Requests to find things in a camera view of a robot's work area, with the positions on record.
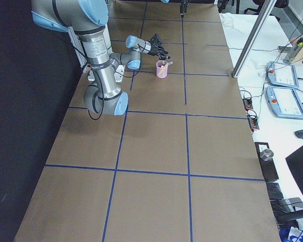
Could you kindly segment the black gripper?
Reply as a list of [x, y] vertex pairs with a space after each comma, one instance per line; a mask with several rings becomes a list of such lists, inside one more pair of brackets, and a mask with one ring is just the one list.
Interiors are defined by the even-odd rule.
[[164, 50], [164, 48], [162, 47], [162, 42], [159, 40], [150, 40], [150, 51], [149, 51], [149, 55], [152, 56], [159, 56], [159, 60], [165, 61], [168, 59], [167, 56], [164, 55], [168, 55], [168, 52], [166, 50]]
[[180, 12], [181, 12], [181, 16], [184, 17], [184, 13], [187, 12], [187, 0], [181, 0]]

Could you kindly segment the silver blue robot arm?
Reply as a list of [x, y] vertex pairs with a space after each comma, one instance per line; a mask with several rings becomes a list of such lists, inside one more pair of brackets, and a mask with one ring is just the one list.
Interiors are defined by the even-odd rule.
[[[169, 3], [170, 0], [161, 0], [162, 3]], [[180, 9], [179, 9], [179, 13], [181, 15], [181, 17], [184, 17], [184, 14], [187, 13], [187, 6], [188, 6], [188, 0], [180, 0], [180, 1], [175, 1], [176, 3], [180, 2]]]
[[32, 18], [39, 27], [53, 31], [67, 32], [73, 28], [81, 41], [95, 78], [83, 97], [90, 113], [123, 115], [126, 112], [128, 94], [116, 83], [114, 75], [118, 66], [139, 69], [143, 53], [163, 61], [169, 58], [157, 34], [150, 40], [129, 35], [125, 42], [129, 52], [112, 53], [104, 35], [109, 20], [105, 1], [32, 1]]

